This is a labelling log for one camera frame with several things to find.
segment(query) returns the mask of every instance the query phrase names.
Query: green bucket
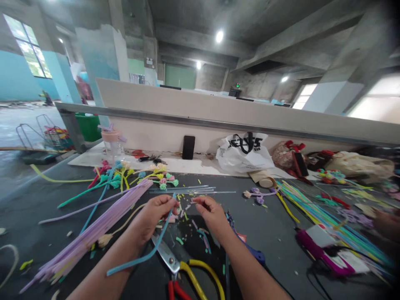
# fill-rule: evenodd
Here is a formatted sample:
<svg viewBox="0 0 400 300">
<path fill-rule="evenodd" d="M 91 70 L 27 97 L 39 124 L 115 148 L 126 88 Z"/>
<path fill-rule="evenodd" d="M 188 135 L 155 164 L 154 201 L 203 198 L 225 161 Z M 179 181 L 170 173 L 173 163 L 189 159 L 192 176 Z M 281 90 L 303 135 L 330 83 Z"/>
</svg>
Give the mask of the green bucket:
<svg viewBox="0 0 400 300">
<path fill-rule="evenodd" d="M 86 142 L 94 142 L 101 139 L 101 129 L 99 116 L 85 116 L 84 113 L 75 113 L 76 120 L 78 121 L 80 131 Z"/>
</svg>

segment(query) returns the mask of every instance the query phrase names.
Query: concrete floor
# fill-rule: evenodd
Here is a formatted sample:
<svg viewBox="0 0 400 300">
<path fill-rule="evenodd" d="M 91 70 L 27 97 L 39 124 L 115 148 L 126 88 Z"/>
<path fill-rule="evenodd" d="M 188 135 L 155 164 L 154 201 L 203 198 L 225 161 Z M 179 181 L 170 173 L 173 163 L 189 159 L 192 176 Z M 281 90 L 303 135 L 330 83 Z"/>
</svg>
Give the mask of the concrete floor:
<svg viewBox="0 0 400 300">
<path fill-rule="evenodd" d="M 0 147 L 22 147 L 15 128 L 20 123 L 26 123 L 33 127 L 38 132 L 39 126 L 36 122 L 36 117 L 42 114 L 46 114 L 56 126 L 65 128 L 63 120 L 58 113 L 58 110 L 53 107 L 25 107 L 21 108 L 1 108 L 0 109 Z M 40 124 L 43 127 L 47 125 L 44 119 L 40 119 Z M 32 130 L 27 129 L 27 136 L 30 139 L 32 145 L 38 144 L 43 139 L 38 136 Z M 0 173 L 2 179 L 0 180 L 0 197 L 8 194 L 13 189 L 17 188 L 20 184 L 33 178 L 35 172 L 29 165 L 25 165 L 21 157 L 24 156 L 23 151 L 0 151 Z M 47 170 L 54 164 L 50 165 L 39 165 L 38 168 L 41 171 Z"/>
</svg>

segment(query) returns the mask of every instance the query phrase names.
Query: gray tabletop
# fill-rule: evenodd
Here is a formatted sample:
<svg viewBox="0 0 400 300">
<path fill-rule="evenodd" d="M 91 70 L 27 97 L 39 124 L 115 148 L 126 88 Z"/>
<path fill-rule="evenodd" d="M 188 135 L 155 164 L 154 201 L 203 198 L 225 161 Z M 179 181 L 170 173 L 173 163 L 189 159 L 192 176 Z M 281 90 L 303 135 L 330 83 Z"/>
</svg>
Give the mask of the gray tabletop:
<svg viewBox="0 0 400 300">
<path fill-rule="evenodd" d="M 69 166 L 66 161 L 49 169 L 46 175 L 59 180 L 94 177 L 91 168 Z M 312 283 L 316 285 L 315 279 L 311 276 L 311 283 L 306 276 L 312 260 L 297 244 L 295 224 L 276 196 L 265 197 L 265 204 L 268 206 L 268 209 L 265 209 L 258 206 L 254 199 L 243 197 L 243 191 L 255 187 L 249 178 L 197 174 L 174 175 L 180 185 L 198 185 L 198 179 L 200 179 L 202 184 L 216 186 L 220 191 L 235 190 L 236 194 L 218 194 L 214 195 L 214 198 L 222 204 L 225 211 L 229 209 L 235 219 L 236 230 L 247 236 L 247 243 L 251 247 L 265 254 L 267 267 L 296 300 L 322 299 L 317 290 L 320 288 L 315 289 L 312 285 Z M 296 184 L 310 193 L 318 193 L 314 187 L 307 187 L 298 181 Z M 21 275 L 18 269 L 14 272 L 4 288 L 0 290 L 1 299 L 50 299 L 58 289 L 60 289 L 58 299 L 65 299 L 101 259 L 105 251 L 97 251 L 93 259 L 90 259 L 88 253 L 61 284 L 50 286 L 47 282 L 36 283 L 24 294 L 17 296 L 19 290 L 33 278 L 38 268 L 56 256 L 79 234 L 91 210 L 45 225 L 38 225 L 38 222 L 62 216 L 97 201 L 102 189 L 88 193 L 60 210 L 57 209 L 60 203 L 84 191 L 87 186 L 87 182 L 51 183 L 36 177 L 0 200 L 0 227 L 8 230 L 8 234 L 0 237 L 0 245 L 14 244 L 18 247 L 20 252 L 18 267 L 24 261 L 34 260 L 32 268 L 26 275 Z M 260 190 L 264 193 L 269 192 L 267 189 L 261 188 Z M 327 187 L 326 190 L 332 195 L 344 197 L 344 194 L 335 188 Z M 117 192 L 109 191 L 107 195 Z M 153 196 L 148 193 L 144 194 L 137 205 L 147 202 Z M 189 198 L 190 196 L 185 196 L 182 206 L 189 204 Z M 293 214 L 301 221 L 301 228 L 306 229 L 312 225 L 289 201 L 286 202 Z M 99 206 L 93 220 L 104 213 L 112 203 L 113 201 Z M 190 219 L 194 219 L 200 227 L 206 228 L 194 206 L 189 208 L 187 215 Z M 123 217 L 115 228 L 121 226 L 127 217 L 128 215 Z M 187 221 L 170 224 L 164 241 L 172 248 L 178 259 L 186 261 L 192 258 L 209 263 L 225 287 L 225 277 L 222 275 L 223 249 L 219 249 L 218 243 L 214 243 L 211 239 L 213 253 L 212 255 L 205 253 L 204 243 L 199 235 L 193 232 L 193 227 L 189 224 L 191 222 Z M 67 237 L 66 234 L 69 231 L 73 231 L 73 234 Z M 183 246 L 175 241 L 177 236 L 180 238 L 187 236 L 187 241 Z M 148 243 L 142 255 L 151 251 L 152 248 L 151 242 Z M 0 253 L 0 281 L 7 274 L 11 263 L 11 252 Z M 197 268 L 192 268 L 192 270 L 208 299 L 218 299 L 215 284 L 206 271 Z M 188 277 L 184 272 L 182 273 L 181 287 L 189 296 L 197 299 Z M 169 270 L 156 254 L 149 261 L 134 269 L 121 299 L 167 299 L 166 285 L 170 278 Z M 319 279 L 333 299 L 375 299 L 386 290 L 386 286 L 370 274 L 355 276 L 347 280 L 319 275 Z M 231 299 L 241 299 L 234 277 L 231 280 Z"/>
</svg>

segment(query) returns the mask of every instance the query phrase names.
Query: wrist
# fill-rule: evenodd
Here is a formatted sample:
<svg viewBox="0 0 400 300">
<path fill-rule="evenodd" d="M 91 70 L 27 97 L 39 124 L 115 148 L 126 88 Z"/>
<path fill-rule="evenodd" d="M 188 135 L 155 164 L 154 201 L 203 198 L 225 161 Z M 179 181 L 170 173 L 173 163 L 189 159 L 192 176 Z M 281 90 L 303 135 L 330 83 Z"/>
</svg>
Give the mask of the wrist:
<svg viewBox="0 0 400 300">
<path fill-rule="evenodd" d="M 217 232 L 215 232 L 214 234 L 216 235 L 218 242 L 224 248 L 226 247 L 226 245 L 229 245 L 232 237 L 237 238 L 228 222 L 226 222 L 226 224 L 224 224 L 223 226 L 220 226 Z"/>
<path fill-rule="evenodd" d="M 142 231 L 140 224 L 132 222 L 123 233 L 122 237 L 129 240 L 132 247 L 143 247 L 147 243 L 148 239 L 145 238 L 146 234 Z"/>
</svg>

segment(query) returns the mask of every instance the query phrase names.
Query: ceiling light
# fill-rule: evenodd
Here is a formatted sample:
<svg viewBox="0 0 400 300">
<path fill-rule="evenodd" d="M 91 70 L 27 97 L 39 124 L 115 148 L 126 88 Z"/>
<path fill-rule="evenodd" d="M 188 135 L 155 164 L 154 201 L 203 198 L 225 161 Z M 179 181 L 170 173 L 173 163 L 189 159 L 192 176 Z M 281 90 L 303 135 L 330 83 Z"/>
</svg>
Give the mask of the ceiling light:
<svg viewBox="0 0 400 300">
<path fill-rule="evenodd" d="M 223 38 L 224 38 L 224 32 L 222 30 L 218 31 L 217 36 L 215 37 L 215 40 L 218 43 L 220 43 Z"/>
</svg>

